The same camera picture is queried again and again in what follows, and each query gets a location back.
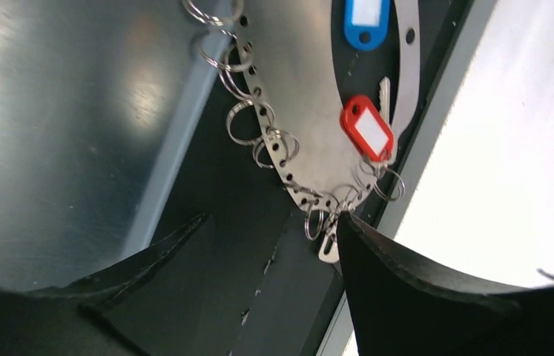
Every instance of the silver key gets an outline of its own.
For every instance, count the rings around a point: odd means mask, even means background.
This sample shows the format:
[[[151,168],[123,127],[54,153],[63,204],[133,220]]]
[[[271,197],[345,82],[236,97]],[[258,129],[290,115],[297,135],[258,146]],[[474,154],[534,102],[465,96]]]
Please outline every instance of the silver key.
[[[390,126],[390,79],[387,76],[379,82],[379,114]]]

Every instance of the key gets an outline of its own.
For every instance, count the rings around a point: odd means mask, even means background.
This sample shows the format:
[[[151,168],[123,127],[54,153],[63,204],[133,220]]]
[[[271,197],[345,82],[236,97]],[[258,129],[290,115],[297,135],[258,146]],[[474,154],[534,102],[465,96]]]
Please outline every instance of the key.
[[[383,121],[390,126],[390,79],[387,76],[384,76],[379,82],[379,114]],[[392,132],[392,147],[397,145],[397,134]]]

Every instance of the red key tag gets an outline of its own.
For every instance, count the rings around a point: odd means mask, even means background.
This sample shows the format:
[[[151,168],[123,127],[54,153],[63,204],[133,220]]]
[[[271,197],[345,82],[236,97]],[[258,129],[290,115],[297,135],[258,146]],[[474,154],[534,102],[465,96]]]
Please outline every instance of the red key tag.
[[[366,95],[353,96],[344,106],[340,124],[360,152],[373,162],[390,158],[395,138]]]

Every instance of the blue key tag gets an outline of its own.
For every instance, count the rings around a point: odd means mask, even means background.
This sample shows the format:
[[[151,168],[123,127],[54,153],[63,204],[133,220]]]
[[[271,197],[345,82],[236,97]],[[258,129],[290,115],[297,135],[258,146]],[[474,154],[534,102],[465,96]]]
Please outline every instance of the blue key tag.
[[[357,50],[374,50],[388,34],[390,0],[346,0],[344,36]]]

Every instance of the white label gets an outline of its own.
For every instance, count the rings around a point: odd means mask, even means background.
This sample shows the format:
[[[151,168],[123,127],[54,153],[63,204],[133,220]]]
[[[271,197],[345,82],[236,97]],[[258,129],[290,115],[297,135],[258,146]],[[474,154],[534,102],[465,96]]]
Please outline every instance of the white label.
[[[379,26],[382,1],[383,0],[353,0],[353,16],[351,16],[351,23],[354,26]]]
[[[367,108],[355,123],[355,130],[366,141],[366,144],[379,156],[389,141],[388,135],[383,132],[379,122]]]

